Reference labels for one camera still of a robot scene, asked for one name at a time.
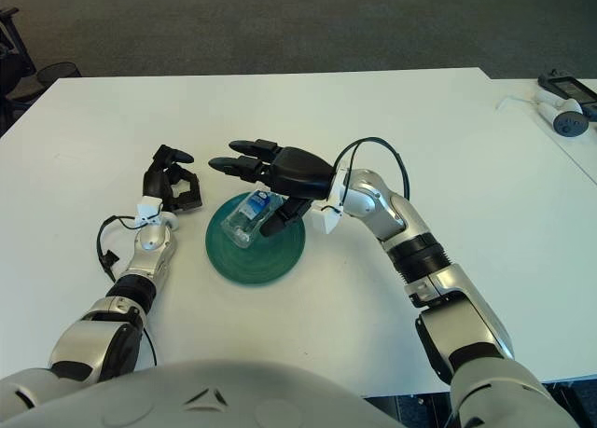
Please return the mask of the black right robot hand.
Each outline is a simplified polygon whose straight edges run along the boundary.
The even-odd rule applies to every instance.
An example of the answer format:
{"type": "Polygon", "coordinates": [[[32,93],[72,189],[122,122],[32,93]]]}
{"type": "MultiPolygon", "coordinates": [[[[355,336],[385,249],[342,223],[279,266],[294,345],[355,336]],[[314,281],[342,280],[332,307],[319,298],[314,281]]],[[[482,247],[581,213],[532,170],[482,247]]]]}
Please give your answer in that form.
{"type": "Polygon", "coordinates": [[[229,147],[241,155],[213,158],[208,165],[245,182],[261,183],[271,192],[286,197],[262,224],[262,236],[271,237],[286,230],[302,219],[314,201],[328,198],[335,170],[314,154],[263,139],[232,141],[229,147]]]}

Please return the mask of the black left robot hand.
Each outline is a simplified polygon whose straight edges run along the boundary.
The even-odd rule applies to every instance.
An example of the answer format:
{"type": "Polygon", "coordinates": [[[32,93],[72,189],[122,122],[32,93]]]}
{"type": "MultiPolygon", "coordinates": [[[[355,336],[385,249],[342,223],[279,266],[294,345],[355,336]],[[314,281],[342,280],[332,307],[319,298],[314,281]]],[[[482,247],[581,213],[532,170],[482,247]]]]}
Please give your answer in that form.
{"type": "Polygon", "coordinates": [[[182,167],[191,164],[194,158],[181,150],[161,145],[144,174],[143,195],[162,200],[165,212],[191,211],[202,207],[199,178],[182,167]],[[189,190],[175,196],[173,186],[180,181],[187,182],[189,190]]]}

